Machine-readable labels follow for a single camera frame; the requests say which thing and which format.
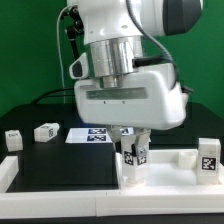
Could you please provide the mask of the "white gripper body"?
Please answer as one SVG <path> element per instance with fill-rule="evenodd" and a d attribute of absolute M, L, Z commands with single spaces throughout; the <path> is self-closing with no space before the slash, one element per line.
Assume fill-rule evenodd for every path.
<path fill-rule="evenodd" d="M 101 89 L 96 79 L 77 81 L 77 110 L 83 122 L 168 130 L 183 123 L 188 95 L 174 82 L 170 63 L 139 67 L 121 88 Z"/>

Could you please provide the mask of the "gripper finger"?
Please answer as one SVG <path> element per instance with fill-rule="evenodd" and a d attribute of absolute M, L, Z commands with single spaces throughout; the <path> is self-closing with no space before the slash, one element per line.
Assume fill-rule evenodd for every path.
<path fill-rule="evenodd" d="M 109 127 L 109 136 L 112 140 L 115 151 L 120 152 L 121 151 L 121 137 L 122 137 L 121 127 L 120 126 L 110 126 Z"/>
<path fill-rule="evenodd" d="M 137 157 L 145 156 L 149 150 L 151 130 L 148 128 L 134 129 L 134 152 Z"/>

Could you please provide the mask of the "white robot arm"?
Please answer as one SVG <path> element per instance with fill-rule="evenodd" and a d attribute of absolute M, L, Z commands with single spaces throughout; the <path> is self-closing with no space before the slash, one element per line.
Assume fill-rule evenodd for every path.
<path fill-rule="evenodd" d="M 181 125 L 191 90 L 178 81 L 169 51 L 156 40 L 188 32 L 203 0 L 68 0 L 88 51 L 71 66 L 81 119 L 103 124 L 116 150 L 148 151 L 152 130 Z"/>

